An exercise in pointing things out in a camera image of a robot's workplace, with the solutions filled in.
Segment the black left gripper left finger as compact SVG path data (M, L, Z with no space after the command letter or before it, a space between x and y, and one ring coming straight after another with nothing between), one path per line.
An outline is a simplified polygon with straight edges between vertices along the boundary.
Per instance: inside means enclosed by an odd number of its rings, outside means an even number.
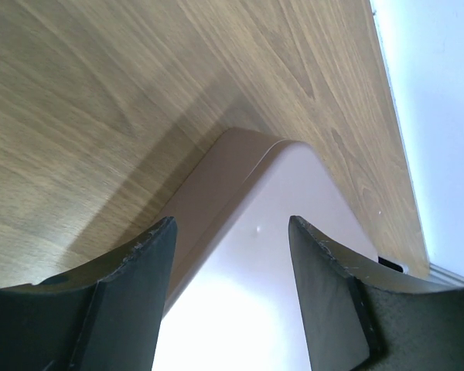
M176 248L166 217L39 284L0 289L0 370L150 370Z

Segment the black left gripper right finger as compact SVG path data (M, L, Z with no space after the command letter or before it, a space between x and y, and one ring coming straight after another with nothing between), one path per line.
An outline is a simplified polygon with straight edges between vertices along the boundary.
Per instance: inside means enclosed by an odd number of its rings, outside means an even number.
M464 370L464 287L385 267L299 216L288 225L314 370Z

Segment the brown tin lid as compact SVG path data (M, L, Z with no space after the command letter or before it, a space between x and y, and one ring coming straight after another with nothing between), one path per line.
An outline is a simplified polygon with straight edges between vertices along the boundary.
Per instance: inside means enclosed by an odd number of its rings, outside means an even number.
M288 242L292 216L378 258L315 152L280 142L247 178L162 320L156 370L308 370Z

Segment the brown cookie tin box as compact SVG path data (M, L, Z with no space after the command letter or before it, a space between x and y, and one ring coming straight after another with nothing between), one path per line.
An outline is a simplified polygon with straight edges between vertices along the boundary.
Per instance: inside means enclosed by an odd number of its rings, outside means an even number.
M175 218L176 251L164 312L199 268L206 232L264 158L288 140L243 128L226 130L166 203L159 216Z

